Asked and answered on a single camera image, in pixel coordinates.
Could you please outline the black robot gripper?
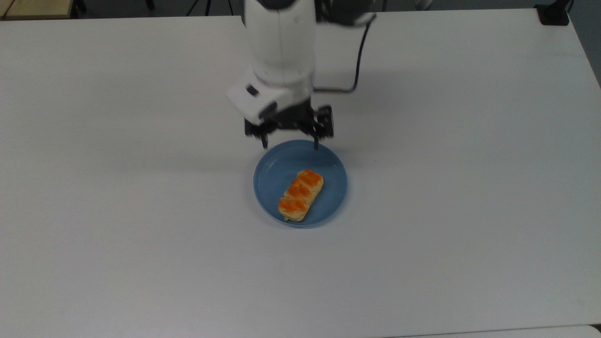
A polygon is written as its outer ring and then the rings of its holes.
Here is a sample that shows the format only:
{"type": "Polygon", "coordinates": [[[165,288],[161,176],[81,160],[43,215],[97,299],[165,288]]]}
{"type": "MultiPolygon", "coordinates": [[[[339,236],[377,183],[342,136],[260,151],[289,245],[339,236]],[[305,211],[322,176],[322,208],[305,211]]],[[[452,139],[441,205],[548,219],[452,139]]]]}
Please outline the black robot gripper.
{"type": "Polygon", "coordinates": [[[334,137],[331,105],[313,111],[310,98],[287,108],[281,108],[273,101],[259,112],[258,118],[259,125],[244,120],[244,134],[259,139],[264,149],[268,148],[268,136],[277,129],[297,130],[310,135],[315,151],[318,151],[322,139],[334,137]]]}

